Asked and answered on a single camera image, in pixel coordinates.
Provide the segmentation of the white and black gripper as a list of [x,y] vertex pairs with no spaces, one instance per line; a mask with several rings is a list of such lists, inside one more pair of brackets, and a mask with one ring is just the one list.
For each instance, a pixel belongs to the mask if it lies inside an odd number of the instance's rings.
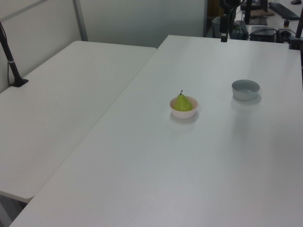
[[226,43],[228,35],[233,31],[233,23],[235,19],[235,10],[241,4],[240,0],[219,0],[219,6],[224,10],[230,10],[229,15],[224,13],[220,18],[221,42]]

